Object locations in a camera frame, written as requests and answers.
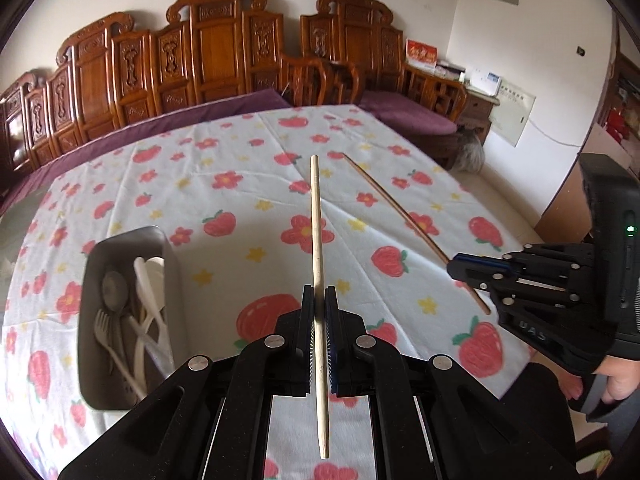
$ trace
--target fork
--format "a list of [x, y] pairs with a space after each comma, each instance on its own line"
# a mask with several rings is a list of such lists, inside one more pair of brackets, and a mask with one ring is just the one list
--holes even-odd
[[103, 309], [98, 309], [98, 312], [95, 315], [94, 322], [94, 336], [98, 343], [109, 353], [111, 359], [115, 363], [120, 373], [125, 378], [129, 386], [132, 387], [133, 391], [140, 398], [140, 400], [146, 397], [146, 391], [142, 388], [138, 382], [132, 377], [127, 367], [122, 363], [115, 350], [111, 348], [109, 345], [110, 341], [110, 331], [111, 331], [111, 318], [109, 314], [107, 314]]

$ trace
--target purple cushion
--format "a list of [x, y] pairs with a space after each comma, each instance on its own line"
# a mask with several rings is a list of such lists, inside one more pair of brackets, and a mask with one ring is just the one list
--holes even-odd
[[415, 135], [449, 135], [458, 126], [446, 117], [427, 110], [408, 97], [395, 92], [365, 91], [358, 105], [381, 123], [403, 137]]

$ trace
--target tablecloth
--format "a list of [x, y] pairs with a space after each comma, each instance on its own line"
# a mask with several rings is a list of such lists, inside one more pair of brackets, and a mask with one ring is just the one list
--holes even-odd
[[[521, 249], [429, 157], [349, 105], [196, 124], [83, 164], [56, 179], [33, 219], [2, 328], [0, 416], [44, 478], [122, 416], [90, 409], [79, 392], [79, 301], [94, 244], [160, 226], [180, 264], [193, 353], [233, 355], [296, 308], [312, 281], [313, 154], [321, 159], [325, 282], [336, 286], [340, 307], [402, 353], [448, 354], [495, 395], [506, 391], [529, 360], [526, 346], [480, 312], [342, 152], [449, 256]], [[365, 400], [332, 398], [330, 419], [331, 457], [321, 462], [312, 396], [277, 397], [265, 478], [374, 478]]]

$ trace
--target wooden chopstick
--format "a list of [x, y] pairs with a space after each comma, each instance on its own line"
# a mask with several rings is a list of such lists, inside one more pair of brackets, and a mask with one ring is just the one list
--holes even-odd
[[311, 241], [314, 272], [314, 374], [320, 458], [329, 458], [329, 391], [327, 381], [326, 323], [324, 318], [324, 268], [322, 266], [322, 212], [319, 159], [311, 157]]
[[[349, 155], [347, 155], [346, 153], [343, 153], [343, 155], [344, 155], [344, 158], [347, 160], [347, 162], [351, 165], [351, 167], [354, 170], [356, 170], [359, 174], [361, 174], [364, 177], [364, 179], [367, 182], [369, 182], [369, 184], [371, 184], [371, 186], [378, 193], [380, 193], [380, 195], [382, 195], [382, 198], [384, 198], [387, 202], [389, 202], [389, 204], [391, 205], [391, 207], [393, 207], [393, 209], [395, 209], [398, 213], [400, 213], [400, 216], [406, 220], [406, 222], [414, 229], [414, 231], [416, 233], [418, 233], [418, 236], [420, 238], [422, 238], [425, 242], [427, 242], [427, 245], [433, 250], [434, 253], [436, 253], [438, 255], [438, 257], [442, 260], [442, 262], [445, 265], [448, 264], [450, 262], [449, 257], [444, 252], [442, 252], [442, 249], [438, 247], [436, 242], [434, 242], [433, 239], [420, 228], [420, 226], [418, 225], [418, 222], [416, 222], [413, 218], [411, 218], [411, 215], [409, 215], [409, 213], [407, 211], [405, 211], [405, 209], [402, 208], [402, 206], [398, 202], [396, 202], [396, 200], [391, 195], [389, 195], [389, 193], [386, 192], [386, 190], [382, 186], [380, 186], [380, 184], [378, 184], [373, 179], [373, 177], [370, 176], [369, 173], [364, 171], [353, 160], [351, 160], [349, 158]], [[478, 304], [480, 309], [485, 314], [490, 316], [491, 315], [491, 310], [489, 309], [487, 304], [482, 300], [482, 298], [480, 298], [480, 296], [478, 296], [478, 293], [474, 289], [469, 287], [469, 286], [466, 287], [466, 290], [468, 290], [469, 294], [471, 294], [471, 297]]]

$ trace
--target red flower print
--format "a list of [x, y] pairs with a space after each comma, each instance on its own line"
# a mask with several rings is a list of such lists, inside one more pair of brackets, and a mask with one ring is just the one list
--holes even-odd
[[193, 234], [193, 229], [185, 229], [184, 227], [177, 227], [175, 229], [175, 233], [169, 236], [169, 240], [173, 245], [180, 246], [182, 244], [188, 244], [191, 242], [191, 235]]
[[8, 354], [15, 354], [15, 340], [18, 337], [18, 333], [15, 331], [14, 327], [9, 329], [9, 332], [6, 333], [6, 339], [4, 340], [4, 351]]
[[88, 256], [92, 249], [95, 247], [95, 240], [89, 240], [82, 246], [82, 250], [80, 251], [84, 256]]
[[65, 293], [58, 298], [56, 302], [56, 310], [59, 311], [62, 316], [62, 323], [69, 321], [73, 314], [80, 312], [80, 295], [82, 294], [82, 286], [76, 282], [70, 282], [67, 284]]
[[338, 467], [331, 462], [322, 462], [314, 469], [314, 480], [358, 480], [358, 472], [352, 467]]
[[375, 198], [371, 193], [358, 193], [356, 200], [358, 202], [362, 202], [367, 207], [371, 207], [378, 201], [378, 199]]
[[51, 386], [51, 370], [49, 356], [44, 350], [38, 350], [30, 355], [27, 366], [27, 380], [33, 384], [38, 400], [47, 399]]
[[273, 460], [264, 460], [264, 480], [271, 480], [278, 476], [278, 466]]
[[242, 175], [236, 174], [235, 171], [227, 171], [226, 173], [219, 173], [214, 175], [213, 178], [215, 182], [211, 184], [213, 189], [233, 189], [238, 187], [238, 182], [240, 182], [244, 177]]
[[329, 394], [331, 402], [343, 402], [347, 408], [354, 408], [358, 403], [358, 397], [337, 397], [335, 394]]
[[217, 139], [208, 139], [201, 140], [200, 142], [196, 142], [196, 147], [199, 150], [206, 150], [207, 148], [215, 148], [218, 145]]
[[47, 283], [47, 271], [43, 270], [33, 280], [33, 293], [40, 294], [46, 283]]
[[318, 144], [326, 144], [331, 140], [331, 137], [327, 137], [326, 135], [322, 135], [322, 134], [317, 134], [317, 135], [311, 136], [311, 140]]
[[409, 155], [408, 149], [398, 146], [397, 144], [395, 146], [389, 146], [387, 149], [394, 155]]
[[391, 183], [396, 186], [399, 187], [400, 189], [406, 189], [409, 187], [409, 181], [405, 178], [399, 178], [397, 176], [393, 177], [391, 179]]
[[362, 123], [357, 119], [345, 119], [343, 121], [344, 124], [348, 124], [349, 126], [362, 126]]
[[[322, 218], [320, 227], [322, 229], [322, 243], [328, 244], [332, 242], [335, 235], [331, 231], [325, 231], [324, 226], [326, 221]], [[304, 215], [295, 215], [291, 218], [291, 227], [287, 231], [283, 231], [280, 235], [280, 240], [286, 244], [300, 244], [300, 249], [305, 253], [312, 253], [311, 245], [311, 218], [307, 218]]]
[[62, 226], [56, 229], [55, 231], [53, 231], [53, 236], [51, 237], [49, 245], [51, 247], [60, 247], [60, 244], [62, 243], [62, 240], [66, 238], [66, 235], [66, 226]]
[[153, 179], [155, 179], [156, 176], [158, 176], [158, 174], [156, 173], [156, 170], [149, 170], [146, 173], [143, 173], [142, 175], [140, 175], [140, 178], [138, 179], [138, 181], [151, 182]]
[[60, 444], [60, 447], [65, 447], [66, 446], [66, 436], [65, 436], [65, 430], [63, 430], [59, 425], [55, 424], [53, 426], [53, 436], [56, 438], [56, 440], [58, 441], [58, 444]]
[[[411, 212], [409, 213], [409, 216], [413, 218], [420, 229], [422, 229], [422, 231], [427, 233], [428, 235], [437, 236], [440, 234], [440, 231], [438, 231], [437, 227], [433, 225], [433, 220], [429, 215], [421, 215], [416, 212]], [[405, 225], [409, 228], [412, 228], [409, 222], [405, 222]]]

